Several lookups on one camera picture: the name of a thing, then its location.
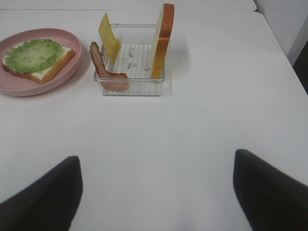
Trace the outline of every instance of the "transparent box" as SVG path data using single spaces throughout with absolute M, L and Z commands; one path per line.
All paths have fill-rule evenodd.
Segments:
M 156 25 L 111 24 L 111 27 L 122 47 L 112 64 L 102 46 L 103 62 L 107 71 L 126 73 L 128 78 L 99 78 L 95 71 L 94 80 L 100 84 L 103 95 L 161 95 L 165 67 L 160 78 L 151 78 L 150 56 Z

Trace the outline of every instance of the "table surface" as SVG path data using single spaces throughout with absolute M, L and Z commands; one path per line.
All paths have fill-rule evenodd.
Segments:
M 236 149 L 308 184 L 308 98 L 262 15 L 177 12 L 163 95 L 126 97 L 102 96 L 93 81 L 89 46 L 101 44 L 103 14 L 0 11 L 10 22 L 0 40 L 57 27 L 83 46 L 80 69 L 63 85 L 0 95 L 0 201 L 78 155 L 84 192 L 72 231 L 247 231 L 232 185 Z M 157 18 L 108 15 L 128 24 Z
M 14 0 L 0 2 L 1 10 L 159 10 L 165 0 Z M 177 10 L 188 11 L 255 11 L 257 9 L 253 0 L 171 0 Z

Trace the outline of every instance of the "bread crust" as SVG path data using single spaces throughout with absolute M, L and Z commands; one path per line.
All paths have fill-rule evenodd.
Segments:
M 171 31 L 173 27 L 174 5 L 165 3 L 163 5 L 163 8 L 164 8 L 163 20 L 157 41 L 151 78 L 161 77 L 165 56 L 171 36 Z
M 1 63 L 2 68 L 6 71 L 9 72 L 13 76 L 21 77 L 21 78 L 27 78 L 35 81 L 38 84 L 44 84 L 53 79 L 55 75 L 68 63 L 68 61 L 75 56 L 74 51 L 70 50 L 68 51 L 59 61 L 57 61 L 53 67 L 45 74 L 43 79 L 37 78 L 35 75 L 31 73 L 17 73 L 12 70 L 10 70 L 6 65 Z

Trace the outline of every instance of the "white bread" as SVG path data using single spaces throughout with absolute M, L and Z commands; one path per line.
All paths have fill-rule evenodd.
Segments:
M 160 78 L 171 36 L 174 19 L 174 5 L 165 3 L 158 17 L 151 48 L 151 78 Z
M 58 60 L 50 67 L 46 68 L 45 70 L 37 73 L 17 73 L 13 72 L 8 68 L 5 62 L 5 58 L 7 57 L 6 55 L 3 57 L 1 65 L 2 68 L 6 71 L 9 72 L 13 76 L 21 77 L 21 78 L 28 78 L 31 79 L 38 84 L 44 84 L 53 79 L 55 75 L 68 63 L 68 61 L 74 57 L 74 51 L 71 48 L 68 47 L 62 47 L 64 52 L 63 54 L 58 58 Z

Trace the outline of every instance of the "bacon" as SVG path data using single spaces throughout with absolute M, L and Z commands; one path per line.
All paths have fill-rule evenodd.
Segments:
M 100 49 L 96 42 L 90 45 L 90 55 L 95 66 L 96 72 L 100 78 L 128 78 L 125 73 L 111 73 L 105 68 Z M 128 82 L 102 82 L 106 90 L 111 91 L 125 91 L 128 88 Z

